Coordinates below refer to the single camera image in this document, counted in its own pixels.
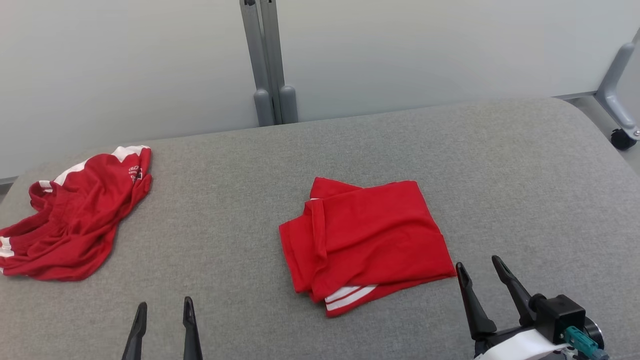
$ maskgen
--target padded table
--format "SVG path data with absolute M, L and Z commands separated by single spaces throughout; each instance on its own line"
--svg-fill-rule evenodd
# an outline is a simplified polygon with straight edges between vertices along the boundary
M 640 185 L 563 101 L 472 102 L 142 144 L 154 152 L 152 190 L 95 274 L 0 278 L 0 358 L 120 359 L 146 301 L 143 358 L 180 359 L 190 295 L 205 359 L 471 359 L 455 278 L 332 319 L 294 293 L 278 226 L 301 213 L 316 176 L 358 186 L 416 180 L 499 329 L 518 315 L 494 254 L 532 294 L 563 293 L 585 307 L 612 359 L 640 357 Z M 20 176 L 0 227 L 34 213 L 31 183 L 114 149 Z

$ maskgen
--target white stripe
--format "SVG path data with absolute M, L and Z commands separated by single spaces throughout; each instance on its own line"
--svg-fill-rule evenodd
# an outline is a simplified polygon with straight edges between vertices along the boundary
M 14 253 L 11 250 L 11 243 L 9 242 L 9 238 L 0 236 L 0 243 L 2 243 L 2 247 L 0 247 L 0 258 L 12 257 Z
M 148 148 L 149 148 L 148 146 L 144 146 L 144 145 L 129 146 L 129 147 L 118 146 L 116 151 L 114 151 L 111 155 L 114 155 L 116 158 L 118 158 L 118 160 L 120 160 L 120 162 L 123 162 L 127 156 L 131 154 L 140 155 L 140 153 L 142 152 L 142 149 L 148 149 Z
M 354 292 L 353 294 L 347 296 L 344 299 L 340 299 L 338 301 L 332 302 L 331 304 L 327 304 L 326 309 L 327 311 L 332 311 L 332 310 L 339 309 L 340 307 L 347 306 L 353 302 L 356 302 L 357 300 L 362 299 L 368 293 L 372 292 L 373 289 L 376 288 L 376 286 L 377 285 L 365 286 L 364 288 Z
M 60 176 L 58 176 L 53 182 L 58 184 L 58 185 L 64 185 L 65 184 L 65 180 L 67 180 L 67 175 L 69 175 L 72 172 L 78 172 L 78 171 L 82 171 L 84 170 L 84 164 L 86 164 L 86 160 L 84 160 L 83 162 L 81 162 L 80 164 L 76 164 L 68 169 L 66 169 L 62 174 L 60 174 Z
M 337 300 L 337 299 L 339 299 L 341 297 L 345 297 L 345 296 L 349 295 L 350 293 L 353 293 L 357 289 L 360 289 L 361 287 L 362 286 L 343 286 L 343 287 L 339 288 L 338 291 L 336 291 L 335 293 L 332 293 L 328 297 L 324 298 L 324 302 L 332 302 L 332 301 Z
M 142 152 L 142 149 L 148 149 L 148 148 L 149 148 L 148 146 L 144 146 L 144 145 L 129 146 L 129 147 L 118 146 L 116 151 L 112 152 L 111 155 L 115 156 L 118 159 L 118 161 L 123 162 L 127 156 L 131 154 L 140 155 L 140 153 Z M 84 164 L 86 164 L 87 161 L 88 159 L 84 160 L 80 164 L 74 165 L 71 168 L 67 169 L 62 174 L 60 174 L 60 176 L 58 176 L 53 182 L 56 184 L 64 185 L 65 180 L 67 179 L 67 175 L 69 175 L 71 172 L 78 172 L 78 171 L 84 170 Z
M 38 184 L 40 184 L 40 188 L 45 193 L 52 193 L 53 192 L 53 189 L 51 188 L 51 182 L 50 181 L 40 180 L 38 182 Z

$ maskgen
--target folded red shorts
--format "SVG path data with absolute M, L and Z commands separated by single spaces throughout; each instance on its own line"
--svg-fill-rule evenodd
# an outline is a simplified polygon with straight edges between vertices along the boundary
M 79 281 L 106 260 L 120 221 L 146 196 L 151 149 L 119 147 L 29 188 L 38 211 L 0 230 L 0 272 Z
M 280 237 L 295 291 L 324 300 L 327 316 L 455 276 L 415 181 L 359 188 L 318 177 L 310 198 Z

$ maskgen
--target metal stand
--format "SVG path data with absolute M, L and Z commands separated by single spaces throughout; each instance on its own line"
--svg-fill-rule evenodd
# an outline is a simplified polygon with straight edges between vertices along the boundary
M 296 90 L 284 82 L 275 0 L 240 0 L 260 126 L 298 122 Z
M 620 103 L 620 99 L 618 98 L 618 81 L 620 77 L 622 77 L 622 73 L 635 48 L 636 45 L 632 42 L 620 48 L 609 71 L 607 71 L 607 74 L 602 80 L 595 98 L 613 120 L 620 125 L 627 136 L 631 140 L 638 141 L 640 140 L 640 128 L 638 128 L 636 120 L 627 109 L 625 109 L 622 103 Z

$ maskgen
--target caster wheel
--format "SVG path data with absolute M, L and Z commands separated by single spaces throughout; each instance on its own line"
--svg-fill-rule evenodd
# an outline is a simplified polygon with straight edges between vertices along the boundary
M 624 130 L 615 129 L 613 133 L 611 133 L 611 143 L 616 149 L 624 151 L 635 145 L 636 141 L 631 139 Z

